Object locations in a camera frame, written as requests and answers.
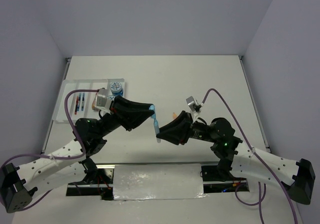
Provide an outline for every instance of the marker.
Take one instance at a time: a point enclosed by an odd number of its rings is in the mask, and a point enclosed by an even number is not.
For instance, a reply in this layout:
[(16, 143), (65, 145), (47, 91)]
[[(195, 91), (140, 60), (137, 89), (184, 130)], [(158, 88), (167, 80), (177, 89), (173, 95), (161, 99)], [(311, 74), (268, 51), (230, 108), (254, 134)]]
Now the marker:
[(82, 105), (81, 105), (81, 111), (83, 111), (84, 110), (84, 108), (85, 108), (85, 94), (84, 93), (82, 93)]
[(79, 112), (80, 110), (80, 103), (81, 103), (81, 93), (79, 94), (79, 102), (78, 102), (78, 105), (76, 106), (76, 110)]
[(77, 115), (77, 107), (78, 107), (78, 102), (79, 102), (79, 97), (76, 97), (76, 102), (75, 102), (75, 110), (74, 110), (74, 114)]

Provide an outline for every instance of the blue object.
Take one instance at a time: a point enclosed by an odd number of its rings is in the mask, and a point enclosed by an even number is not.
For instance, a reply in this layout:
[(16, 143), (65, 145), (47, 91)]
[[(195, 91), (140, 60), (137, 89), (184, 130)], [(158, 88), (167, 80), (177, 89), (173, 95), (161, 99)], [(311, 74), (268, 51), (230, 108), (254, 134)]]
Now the blue object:
[[(151, 105), (149, 107), (149, 110), (153, 110), (154, 111), (154, 114), (151, 116), (151, 118), (153, 119), (153, 126), (154, 126), (154, 131), (155, 131), (155, 134), (157, 135), (159, 132), (160, 132), (160, 128), (159, 128), (159, 123), (157, 121), (157, 118), (156, 118), (156, 107), (154, 105)], [(156, 141), (158, 143), (161, 142), (161, 139), (160, 138), (157, 138)]]
[(114, 96), (123, 96), (124, 90), (122, 89), (122, 85), (119, 82), (111, 83), (110, 90)]

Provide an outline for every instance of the red wire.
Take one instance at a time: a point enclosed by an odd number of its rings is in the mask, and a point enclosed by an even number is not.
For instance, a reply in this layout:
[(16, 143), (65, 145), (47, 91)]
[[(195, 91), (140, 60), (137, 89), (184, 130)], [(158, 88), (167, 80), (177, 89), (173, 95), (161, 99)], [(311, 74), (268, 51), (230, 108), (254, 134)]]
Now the red wire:
[(103, 180), (103, 178), (100, 176), (101, 180), (104, 182), (104, 184), (108, 187), (108, 189), (110, 190), (111, 187), (109, 187), (108, 183), (105, 182), (105, 180)]

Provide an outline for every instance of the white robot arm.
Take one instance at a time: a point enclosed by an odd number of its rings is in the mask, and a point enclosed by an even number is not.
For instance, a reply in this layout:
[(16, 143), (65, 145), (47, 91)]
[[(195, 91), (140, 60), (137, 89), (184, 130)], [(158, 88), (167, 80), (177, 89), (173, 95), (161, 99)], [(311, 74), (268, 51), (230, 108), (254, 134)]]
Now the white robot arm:
[(120, 126), (131, 131), (155, 113), (152, 104), (131, 102), (121, 96), (109, 100), (105, 89), (99, 90), (96, 101), (100, 110), (109, 113), (99, 120), (80, 118), (74, 125), (85, 150), (75, 139), (50, 153), (50, 158), (1, 167), (0, 194), (8, 213), (22, 211), (38, 195), (63, 184), (96, 180), (98, 169), (90, 156), (107, 142), (103, 137)]

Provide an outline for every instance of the clear plastic tray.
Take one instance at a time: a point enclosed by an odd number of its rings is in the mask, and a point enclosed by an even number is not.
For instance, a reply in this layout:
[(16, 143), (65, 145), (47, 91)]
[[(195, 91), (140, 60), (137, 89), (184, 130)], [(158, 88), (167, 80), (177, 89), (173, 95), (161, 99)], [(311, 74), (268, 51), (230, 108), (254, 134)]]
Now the clear plastic tray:
[[(112, 95), (110, 90), (110, 84), (113, 82), (119, 82), (123, 88), (123, 96), (125, 96), (125, 80), (123, 78), (117, 79), (78, 79), (78, 80), (64, 80), (61, 85), (59, 96), (55, 104), (53, 112), (53, 120), (57, 123), (67, 123), (67, 116), (65, 113), (65, 97), (66, 95), (76, 89), (100, 89), (105, 88), (108, 90), (108, 95)], [(75, 93), (68, 100), (68, 111), (73, 122), (79, 118), (96, 118), (99, 119), (98, 112), (92, 110), (92, 102), (96, 97), (96, 93), (84, 94), (84, 109), (82, 111), (82, 96), (79, 111), (75, 114), (76, 100), (80, 93)]]

